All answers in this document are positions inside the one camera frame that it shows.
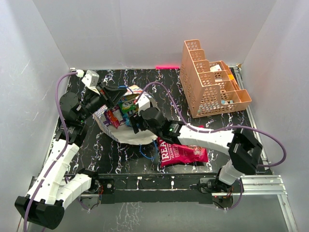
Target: candy wrapper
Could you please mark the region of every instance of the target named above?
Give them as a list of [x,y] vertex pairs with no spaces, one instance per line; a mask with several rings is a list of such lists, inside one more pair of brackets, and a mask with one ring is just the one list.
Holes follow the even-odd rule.
[[118,119],[120,126],[125,124],[126,121],[122,117],[122,114],[120,112],[120,108],[118,105],[112,109],[112,114]]
[[101,115],[101,121],[104,123],[105,126],[109,126],[111,122],[106,117],[106,111]]
[[111,122],[111,124],[116,127],[116,129],[120,126],[118,119],[114,116],[111,110],[106,111],[106,117]]
[[128,127],[132,127],[131,122],[130,122],[130,116],[135,114],[138,111],[138,108],[135,108],[133,110],[127,111],[126,113],[123,114],[123,119],[126,121],[126,125]]
[[161,167],[176,163],[208,162],[207,151],[203,147],[168,144],[158,138]]

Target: green package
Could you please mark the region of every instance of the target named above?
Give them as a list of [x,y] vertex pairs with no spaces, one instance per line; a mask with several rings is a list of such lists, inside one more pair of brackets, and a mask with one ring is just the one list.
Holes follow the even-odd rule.
[[123,114],[125,114],[126,112],[130,110],[135,110],[136,108],[138,108],[138,106],[134,104],[134,100],[135,98],[129,101],[124,101],[119,104],[120,110]]

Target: blue wire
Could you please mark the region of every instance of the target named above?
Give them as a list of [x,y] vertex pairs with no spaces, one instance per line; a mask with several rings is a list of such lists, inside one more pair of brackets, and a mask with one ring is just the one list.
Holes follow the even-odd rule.
[[153,143],[154,143],[154,146],[155,146],[156,153],[158,154],[159,151],[158,151],[158,147],[156,146],[155,140],[153,140]]
[[134,94],[134,92],[128,86],[118,86],[118,88],[127,88],[128,90],[131,91],[132,94]]
[[140,153],[141,153],[145,158],[147,158],[147,159],[149,159],[149,160],[153,160],[153,159],[154,159],[154,158],[152,158],[152,157],[146,156],[146,155],[141,151],[141,144],[140,144]]

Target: orange basket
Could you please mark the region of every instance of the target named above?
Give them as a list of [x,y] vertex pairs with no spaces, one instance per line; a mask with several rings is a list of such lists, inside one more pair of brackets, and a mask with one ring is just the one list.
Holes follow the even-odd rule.
[[[215,65],[222,71],[211,72]],[[245,110],[251,102],[223,61],[206,60],[199,40],[184,41],[180,81],[193,118]]]

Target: purple package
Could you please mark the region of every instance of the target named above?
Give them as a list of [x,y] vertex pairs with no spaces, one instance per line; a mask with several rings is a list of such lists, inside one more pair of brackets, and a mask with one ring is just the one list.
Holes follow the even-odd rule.
[[104,123],[105,126],[109,126],[111,122],[108,120],[105,114],[106,114],[106,111],[103,114],[101,114],[100,120]]
[[116,105],[114,108],[112,108],[112,113],[118,119],[120,126],[126,123],[126,121],[122,117],[119,105]]

